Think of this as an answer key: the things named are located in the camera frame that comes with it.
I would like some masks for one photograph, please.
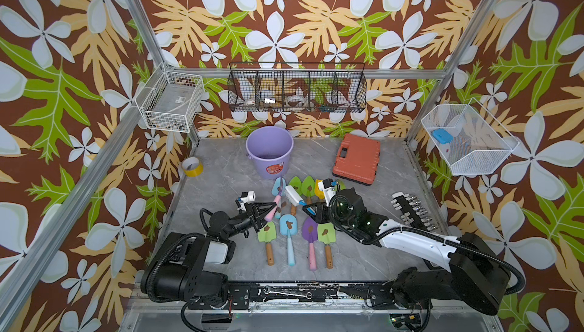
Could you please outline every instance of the pink shovel handle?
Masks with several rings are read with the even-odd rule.
[[[278,209],[278,205],[280,205],[280,200],[281,200],[281,196],[280,195],[276,195],[276,197],[274,197],[274,203],[276,203],[276,206],[274,207],[274,209],[272,209],[265,217],[264,219],[266,220],[266,222],[271,222],[272,218],[274,218],[274,214],[276,214],[276,209]]]
[[[314,243],[308,244],[308,268],[311,271],[317,270],[317,257],[314,254]]]

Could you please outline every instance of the wrench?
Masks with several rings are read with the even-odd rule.
[[[311,292],[304,293],[304,292],[295,292],[295,291],[290,291],[290,290],[274,289],[271,286],[264,286],[263,291],[266,293],[266,295],[268,295],[268,294],[281,294],[281,295],[300,296],[302,298],[312,299]]]

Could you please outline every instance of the purple bucket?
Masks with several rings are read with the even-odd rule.
[[[278,178],[288,172],[294,139],[290,132],[277,126],[265,126],[253,131],[245,149],[258,173],[267,179]]]

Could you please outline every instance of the floral wallpaper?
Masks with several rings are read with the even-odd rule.
[[[509,332],[583,330],[583,2],[499,0],[465,52],[442,103],[476,99],[520,141],[492,175],[452,176],[424,130],[411,143],[451,229],[526,276],[499,310]]]
[[[444,67],[480,0],[141,1],[166,62],[175,67],[257,61],[265,68],[356,62],[421,69]],[[205,82],[207,94],[195,119],[201,137],[246,137],[273,124],[298,137],[350,131],[401,137],[436,80],[368,80],[366,110],[352,114],[232,113],[227,80]],[[326,94],[331,88],[323,84],[318,90]],[[347,107],[354,105],[345,100]]]
[[[0,293],[151,70],[125,0],[0,0]],[[136,127],[12,331],[118,329],[186,151]]]

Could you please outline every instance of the yellow tape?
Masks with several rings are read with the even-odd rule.
[[[189,157],[184,160],[182,168],[188,177],[199,176],[203,173],[203,163],[197,157]]]

